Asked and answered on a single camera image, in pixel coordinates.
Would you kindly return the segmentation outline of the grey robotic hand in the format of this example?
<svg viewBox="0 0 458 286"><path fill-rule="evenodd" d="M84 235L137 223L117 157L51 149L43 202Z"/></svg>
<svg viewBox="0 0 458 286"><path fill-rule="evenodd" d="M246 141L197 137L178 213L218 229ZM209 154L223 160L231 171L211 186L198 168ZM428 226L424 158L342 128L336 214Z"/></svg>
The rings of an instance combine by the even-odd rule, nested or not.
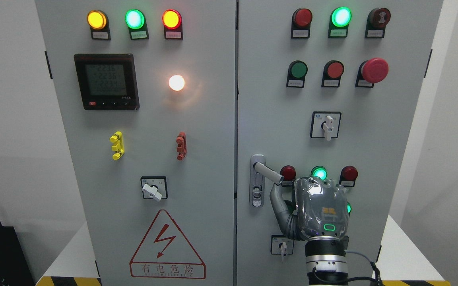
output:
<svg viewBox="0 0 458 286"><path fill-rule="evenodd" d="M270 192L273 212L281 232L289 239L309 240L316 236L342 238L348 230L349 213L345 189L333 180L303 177L294 181L297 213L289 211L281 186Z"/></svg>

